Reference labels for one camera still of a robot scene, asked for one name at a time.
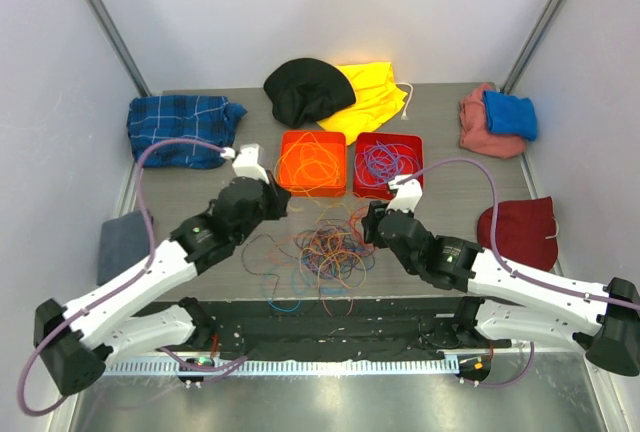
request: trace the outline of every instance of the orange string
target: orange string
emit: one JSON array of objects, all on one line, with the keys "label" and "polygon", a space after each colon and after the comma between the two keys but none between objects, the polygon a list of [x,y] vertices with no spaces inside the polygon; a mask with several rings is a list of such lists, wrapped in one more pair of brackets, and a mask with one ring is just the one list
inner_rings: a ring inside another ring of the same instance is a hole
[{"label": "orange string", "polygon": [[[308,137],[311,138],[311,141],[303,142]],[[287,159],[295,152],[298,154],[300,166],[291,170]],[[275,170],[278,182],[282,187],[293,193],[304,193],[309,198],[314,190],[336,186],[344,182],[343,172],[340,170],[340,160],[334,152],[318,142],[318,139],[311,132],[302,134],[289,146],[276,162]],[[305,183],[315,185],[297,185]]]}]

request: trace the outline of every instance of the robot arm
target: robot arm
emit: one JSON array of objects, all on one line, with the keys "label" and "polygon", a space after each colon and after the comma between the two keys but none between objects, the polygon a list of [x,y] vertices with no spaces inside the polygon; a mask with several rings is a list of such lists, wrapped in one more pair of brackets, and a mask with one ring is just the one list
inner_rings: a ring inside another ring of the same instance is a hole
[{"label": "robot arm", "polygon": [[[475,312],[475,331],[490,340],[519,339],[585,351],[594,365],[610,372],[640,374],[640,319],[634,310],[590,297],[605,296],[635,304],[635,286],[614,278],[609,285],[559,277],[513,261],[508,262],[523,280],[503,270],[491,250],[456,237],[434,236],[413,217],[422,191],[417,180],[397,185],[389,203],[369,205],[362,220],[364,240],[389,248],[407,273],[418,275],[436,288],[456,289],[485,300]],[[535,283],[550,284],[540,287]],[[576,292],[580,297],[551,290]]]},{"label": "robot arm", "polygon": [[[234,157],[231,151],[227,157]],[[42,354],[64,396],[89,387],[107,365],[165,345],[202,348],[215,334],[215,323],[195,299],[186,298],[162,312],[131,316],[174,287],[188,282],[230,257],[263,220],[287,215],[291,194],[260,164],[260,148],[240,149],[233,162],[236,177],[207,210],[185,220],[156,248],[149,270],[108,301],[79,317]],[[147,258],[104,286],[61,306],[49,299],[36,310],[36,346],[65,319],[87,310],[134,279]]]}]

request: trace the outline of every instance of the gray cloth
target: gray cloth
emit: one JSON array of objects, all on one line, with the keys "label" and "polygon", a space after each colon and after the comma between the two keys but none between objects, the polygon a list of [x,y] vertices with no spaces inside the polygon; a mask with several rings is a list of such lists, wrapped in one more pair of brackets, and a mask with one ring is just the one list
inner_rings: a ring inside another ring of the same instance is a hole
[{"label": "gray cloth", "polygon": [[97,284],[106,284],[147,255],[149,238],[139,210],[108,220],[100,234]]}]

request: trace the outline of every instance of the yellow cloth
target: yellow cloth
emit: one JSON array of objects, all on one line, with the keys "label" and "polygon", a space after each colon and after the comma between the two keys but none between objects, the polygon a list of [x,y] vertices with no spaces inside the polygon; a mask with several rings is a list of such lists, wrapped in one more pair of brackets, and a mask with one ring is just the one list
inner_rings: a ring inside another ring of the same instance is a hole
[{"label": "yellow cloth", "polygon": [[391,62],[337,66],[356,93],[356,103],[318,121],[324,130],[342,132],[347,145],[360,132],[373,132],[404,107],[407,93],[396,87]]}]

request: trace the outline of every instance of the black hat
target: black hat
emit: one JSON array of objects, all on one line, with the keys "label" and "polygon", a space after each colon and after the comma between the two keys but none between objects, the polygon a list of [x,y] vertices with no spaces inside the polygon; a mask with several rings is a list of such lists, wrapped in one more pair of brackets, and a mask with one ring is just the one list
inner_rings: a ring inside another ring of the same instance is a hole
[{"label": "black hat", "polygon": [[273,102],[273,117],[294,129],[356,103],[349,79],[334,66],[316,59],[282,64],[267,78],[264,91]]}]

